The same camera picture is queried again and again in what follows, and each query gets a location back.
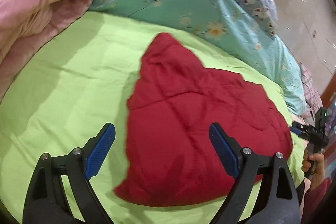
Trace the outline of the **right hand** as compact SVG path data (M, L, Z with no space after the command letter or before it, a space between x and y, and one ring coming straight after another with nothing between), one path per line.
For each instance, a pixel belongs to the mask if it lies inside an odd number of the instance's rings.
M312 166L314 167L311 171L310 190L317 188L325 179L325 157L323 153L313 153L309 155L308 149L306 148L301 169L303 172L308 172Z

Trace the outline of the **dark red sleeve right forearm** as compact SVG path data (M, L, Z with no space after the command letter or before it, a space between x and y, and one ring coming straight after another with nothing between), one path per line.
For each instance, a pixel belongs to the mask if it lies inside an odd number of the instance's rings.
M312 212L317 208L319 203L322 201L324 195L326 194L329 186L331 184L330 178L325 178L323 182L319 184L319 186L310 188L305 196L304 196L304 206L303 206L303 214L301 218L301 223L304 223Z

